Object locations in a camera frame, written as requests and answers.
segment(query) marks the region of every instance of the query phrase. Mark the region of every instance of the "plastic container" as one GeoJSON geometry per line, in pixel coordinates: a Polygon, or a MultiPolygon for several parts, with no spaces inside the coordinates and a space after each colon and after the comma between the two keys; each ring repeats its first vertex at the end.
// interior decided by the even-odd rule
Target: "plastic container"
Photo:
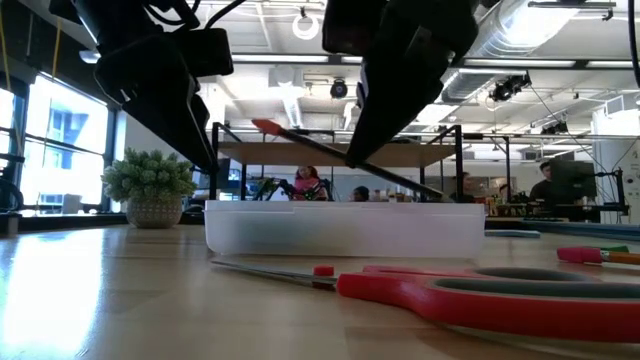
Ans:
{"type": "Polygon", "coordinates": [[[220,254],[475,258],[478,204],[207,201],[207,245],[220,254]]]}

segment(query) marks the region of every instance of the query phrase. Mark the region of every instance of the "building outside window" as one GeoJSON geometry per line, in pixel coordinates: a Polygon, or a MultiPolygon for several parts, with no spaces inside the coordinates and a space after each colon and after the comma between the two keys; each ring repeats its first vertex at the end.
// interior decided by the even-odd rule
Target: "building outside window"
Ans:
{"type": "Polygon", "coordinates": [[[38,76],[27,110],[20,183],[25,205],[62,205],[65,194],[100,204],[107,123],[104,103],[38,76]]]}

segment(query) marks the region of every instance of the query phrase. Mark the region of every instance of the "woven basket pot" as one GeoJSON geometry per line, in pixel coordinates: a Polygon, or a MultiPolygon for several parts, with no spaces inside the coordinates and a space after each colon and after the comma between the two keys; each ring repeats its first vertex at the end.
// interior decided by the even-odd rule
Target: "woven basket pot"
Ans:
{"type": "Polygon", "coordinates": [[[169,229],[180,222],[181,216],[180,196],[170,201],[131,199],[127,204],[127,220],[140,229],[169,229]]]}

